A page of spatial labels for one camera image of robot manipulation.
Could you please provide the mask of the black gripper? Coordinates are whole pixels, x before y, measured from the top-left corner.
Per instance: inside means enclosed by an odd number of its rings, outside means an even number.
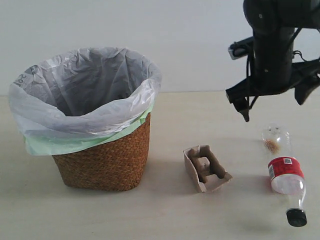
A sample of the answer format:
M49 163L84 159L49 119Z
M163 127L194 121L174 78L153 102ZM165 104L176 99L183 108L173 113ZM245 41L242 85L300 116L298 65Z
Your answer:
M320 61L318 59L293 63L271 61L270 65L253 61L251 76L225 90L227 99L233 104L245 122L250 121L249 112L258 96L278 95L294 88L294 98L303 105L309 95L320 86Z

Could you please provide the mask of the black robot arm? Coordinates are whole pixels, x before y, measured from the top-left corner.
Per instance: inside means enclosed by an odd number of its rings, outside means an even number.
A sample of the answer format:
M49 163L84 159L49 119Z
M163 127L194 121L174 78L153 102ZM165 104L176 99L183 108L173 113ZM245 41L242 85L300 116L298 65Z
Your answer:
M320 60L303 59L294 40L302 29L320 29L318 0L245 0L244 16L252 36L232 43L228 52L232 60L247 57L246 77L226 89L228 101L244 120L258 97L282 94L294 89L294 98L303 105L320 86Z

